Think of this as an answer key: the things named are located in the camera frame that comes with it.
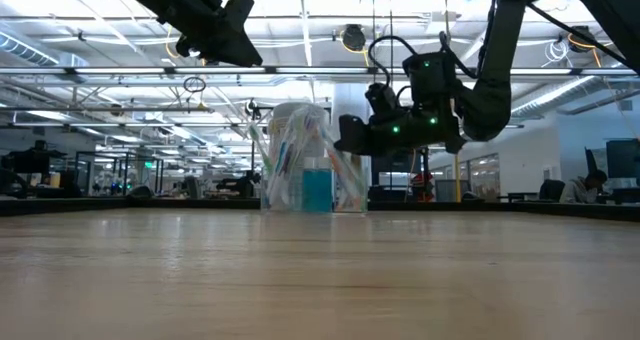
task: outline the ceiling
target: ceiling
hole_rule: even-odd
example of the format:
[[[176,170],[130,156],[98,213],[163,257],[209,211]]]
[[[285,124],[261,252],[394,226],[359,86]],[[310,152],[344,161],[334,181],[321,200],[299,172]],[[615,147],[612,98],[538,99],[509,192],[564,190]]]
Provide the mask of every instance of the ceiling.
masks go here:
[[[458,55],[464,54],[462,57],[468,66],[474,66],[477,62],[477,41],[487,26],[486,17],[490,1],[448,0],[452,48]],[[245,29],[264,59],[264,64],[269,66],[366,66],[362,54],[346,51],[340,41],[340,33],[347,24],[360,25],[369,41],[373,37],[374,29],[378,34],[390,34],[393,31],[395,35],[409,40],[418,52],[437,51],[440,47],[436,41],[438,33],[447,28],[445,0],[375,0],[375,6],[372,0],[255,2]],[[541,0],[537,5],[569,25],[588,25],[599,40],[608,42],[607,35],[579,1]],[[303,8],[307,13],[306,19],[301,16]],[[85,61],[84,65],[92,67],[201,66],[195,58],[174,58],[169,54],[173,52],[173,43],[179,34],[175,30],[172,31],[168,24],[160,25],[155,15],[135,0],[0,0],[0,26],[0,33],[11,33],[51,57],[63,58],[63,54],[73,54]],[[556,26],[527,11],[514,67],[552,68],[570,67],[570,64],[574,67],[593,67],[594,58],[590,53],[567,54],[563,53],[561,48],[551,50],[556,53],[558,60],[562,59],[549,60],[549,47],[561,33]],[[306,35],[309,37],[310,47],[305,45]],[[394,45],[392,47],[390,44],[381,44],[376,57],[387,66],[393,59],[394,66],[400,67],[402,61],[409,56],[409,52],[397,42]],[[0,51],[0,66],[34,64]],[[14,101],[11,102],[11,97],[7,99],[8,95],[5,94],[3,99],[7,106],[40,104],[42,107],[56,108],[70,106],[74,99],[73,104],[77,104],[78,99],[82,99],[81,106],[86,107],[108,107],[117,103],[127,107],[154,107],[158,111],[177,106],[189,106],[191,109],[202,103],[215,112],[171,112],[163,114],[162,119],[176,123],[224,123],[240,122],[242,119],[237,116],[238,112],[243,114],[244,106],[250,99],[263,106],[274,106],[294,100],[315,100],[330,106],[336,82],[371,81],[368,78],[348,79],[331,76],[244,75],[240,78],[241,81],[233,75],[207,76],[207,90],[193,96],[187,103],[188,96],[176,101],[175,92],[182,92],[180,84],[183,78],[180,77],[172,81],[163,76],[114,79],[94,75],[85,78],[87,82],[84,84],[69,86],[67,83],[58,82],[55,77],[21,75],[13,77],[12,80],[18,81],[27,89],[36,88],[42,92],[39,94],[41,96],[22,92],[21,95],[26,94],[29,98],[14,97]],[[125,87],[121,84],[127,81],[133,85]],[[401,82],[398,78],[394,85],[399,88],[408,84],[406,80],[404,83]],[[517,100],[543,85],[540,81],[514,80],[514,99]],[[15,88],[6,86],[6,90],[13,91]],[[49,99],[45,99],[47,94],[50,95]],[[403,101],[410,101],[408,92],[405,96],[407,97],[403,97]],[[354,101],[364,101],[364,97]],[[92,119],[91,123],[140,121],[140,118],[132,118],[130,113],[122,117],[114,117],[106,112],[71,115],[87,122]],[[21,116],[23,121],[43,120],[42,117],[38,119],[38,116],[33,114]],[[97,128],[93,130],[101,134],[107,133],[106,130]],[[233,144],[249,145],[230,129],[194,128],[188,131],[209,145],[224,145],[223,139],[226,137]],[[166,139],[153,134],[153,129],[147,132],[148,134],[135,135],[127,131],[126,134],[140,136],[149,144],[167,142]],[[246,154],[227,163],[231,166],[235,161],[242,160],[242,157],[246,157]]]

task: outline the wooden table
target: wooden table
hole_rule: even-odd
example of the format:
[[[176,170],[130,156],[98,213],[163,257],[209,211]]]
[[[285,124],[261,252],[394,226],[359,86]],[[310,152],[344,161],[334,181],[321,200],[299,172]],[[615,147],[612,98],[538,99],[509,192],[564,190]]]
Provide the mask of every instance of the wooden table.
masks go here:
[[[640,227],[508,213],[0,219],[2,339],[638,339]]]

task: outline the workstation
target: workstation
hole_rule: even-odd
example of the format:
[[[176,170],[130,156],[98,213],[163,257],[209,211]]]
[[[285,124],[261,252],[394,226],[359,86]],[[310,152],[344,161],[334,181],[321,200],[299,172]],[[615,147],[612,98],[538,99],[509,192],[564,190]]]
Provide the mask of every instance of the workstation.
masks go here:
[[[636,3],[0,0],[0,333],[636,338]]]

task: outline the fluorescent light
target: fluorescent light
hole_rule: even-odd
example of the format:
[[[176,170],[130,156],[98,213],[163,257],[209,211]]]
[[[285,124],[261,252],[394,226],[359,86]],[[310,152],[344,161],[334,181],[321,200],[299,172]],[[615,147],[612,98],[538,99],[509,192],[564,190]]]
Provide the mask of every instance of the fluorescent light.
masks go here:
[[[350,67],[279,67],[276,68],[278,74],[368,74],[367,68],[350,68]]]
[[[70,124],[73,127],[118,127],[119,124],[95,123],[95,124]]]
[[[263,67],[182,67],[174,69],[177,74],[264,74]]]
[[[12,123],[13,126],[19,127],[64,127],[61,123]]]
[[[40,116],[40,117],[51,119],[51,120],[65,121],[68,119],[67,116],[62,115],[59,112],[55,112],[55,111],[29,111],[28,113],[31,115]]]
[[[569,75],[571,69],[511,69],[511,75]]]
[[[176,135],[180,136],[180,137],[181,137],[181,138],[183,138],[183,139],[191,139],[191,133],[190,133],[190,132],[188,132],[188,131],[187,131],[187,130],[185,130],[185,129],[182,129],[182,128],[181,128],[181,127],[179,127],[179,126],[172,127],[171,129],[169,129],[169,131],[171,131],[172,133],[174,133],[174,134],[176,134]]]
[[[89,129],[89,128],[80,128],[80,130],[89,133],[91,135],[96,135],[96,136],[104,136],[103,133],[99,132],[99,131],[95,131],[93,129]]]
[[[602,69],[584,69],[580,73],[580,75],[629,75],[636,76],[636,72],[631,69],[612,69],[612,68],[602,68]]]
[[[163,68],[77,68],[78,74],[164,74]]]
[[[171,59],[169,59],[169,58],[161,59],[161,61],[162,61],[162,62],[166,62],[166,63],[168,63],[168,64],[171,64],[171,66],[173,66],[173,67],[178,66],[178,65],[176,65],[176,63],[174,63],[173,61],[171,61]]]
[[[66,74],[66,71],[62,68],[55,68],[55,67],[0,68],[0,74],[3,74],[3,75],[24,75],[24,74],[60,75],[60,74]]]
[[[135,142],[135,143],[142,142],[141,139],[139,139],[137,137],[134,137],[134,136],[118,135],[118,136],[114,136],[113,138],[116,139],[116,140],[119,140],[119,141],[123,141],[123,142]]]

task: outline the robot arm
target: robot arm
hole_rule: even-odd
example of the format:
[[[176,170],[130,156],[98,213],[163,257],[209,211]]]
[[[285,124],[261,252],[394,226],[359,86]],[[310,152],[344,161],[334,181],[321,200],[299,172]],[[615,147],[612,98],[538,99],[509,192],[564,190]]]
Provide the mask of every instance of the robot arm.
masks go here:
[[[495,138],[511,117],[511,66],[527,6],[640,73],[640,52],[636,49],[640,43],[640,17],[634,15],[634,10],[639,8],[635,3],[640,0],[581,0],[626,58],[551,18],[537,9],[533,1],[536,0],[493,1],[475,73],[466,69],[451,52],[446,39],[440,52],[430,54],[417,54],[405,44],[413,53],[403,62],[411,83],[413,106],[400,107],[388,81],[386,85],[372,85],[366,94],[374,110],[369,124],[354,116],[341,117],[342,138],[335,144],[336,148],[359,155],[383,155],[444,142],[448,152],[457,153],[465,140],[460,136],[458,119],[451,114],[451,99],[468,138],[474,141]],[[376,39],[371,47],[389,38]],[[388,71],[372,60],[389,79]],[[456,79],[455,65],[478,79],[473,90]]]
[[[225,62],[250,67],[262,58],[244,31],[253,0],[138,0],[158,15],[158,22],[170,23],[182,36],[176,50],[183,57],[199,53],[207,63]]]

